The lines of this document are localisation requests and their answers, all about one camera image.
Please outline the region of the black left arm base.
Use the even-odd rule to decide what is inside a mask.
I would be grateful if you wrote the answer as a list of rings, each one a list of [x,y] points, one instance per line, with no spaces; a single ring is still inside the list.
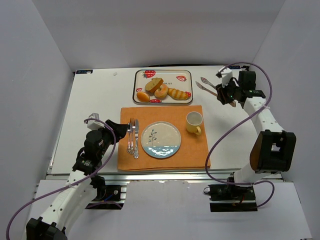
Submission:
[[[106,184],[102,176],[96,175],[90,183],[96,192],[96,197],[87,205],[86,210],[121,210],[127,188],[124,184]]]

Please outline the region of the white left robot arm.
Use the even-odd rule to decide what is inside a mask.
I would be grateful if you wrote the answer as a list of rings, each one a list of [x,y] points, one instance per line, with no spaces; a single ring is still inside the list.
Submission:
[[[102,158],[109,146],[124,139],[128,124],[88,118],[90,131],[79,150],[72,171],[49,207],[38,217],[31,218],[25,229],[27,240],[66,240],[78,217],[94,199],[105,193],[105,179],[98,175]]]

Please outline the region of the striped long bread roll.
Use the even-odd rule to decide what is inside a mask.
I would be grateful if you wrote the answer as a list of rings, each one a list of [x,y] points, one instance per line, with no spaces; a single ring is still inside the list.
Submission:
[[[186,92],[175,88],[169,88],[167,94],[175,100],[188,100],[189,96]]]

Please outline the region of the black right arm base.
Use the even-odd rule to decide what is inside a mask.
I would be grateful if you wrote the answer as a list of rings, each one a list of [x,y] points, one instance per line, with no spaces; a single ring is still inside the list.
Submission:
[[[203,189],[209,196],[212,213],[257,212],[256,195],[252,186],[211,184]]]

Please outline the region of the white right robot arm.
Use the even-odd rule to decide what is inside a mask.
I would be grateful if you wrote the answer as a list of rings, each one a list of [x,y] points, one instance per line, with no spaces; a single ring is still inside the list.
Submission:
[[[256,89],[256,73],[240,71],[238,78],[223,67],[216,76],[221,79],[215,89],[222,104],[237,101],[250,116],[257,139],[249,155],[249,162],[233,173],[238,185],[253,184],[271,174],[287,172],[291,168],[297,137],[279,125],[262,90]]]

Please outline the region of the glazed donut bagel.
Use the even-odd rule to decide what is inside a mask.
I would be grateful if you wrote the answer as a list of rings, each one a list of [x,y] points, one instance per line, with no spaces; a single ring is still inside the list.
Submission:
[[[166,84],[162,84],[155,92],[154,96],[158,99],[163,99],[167,96],[169,88]]]

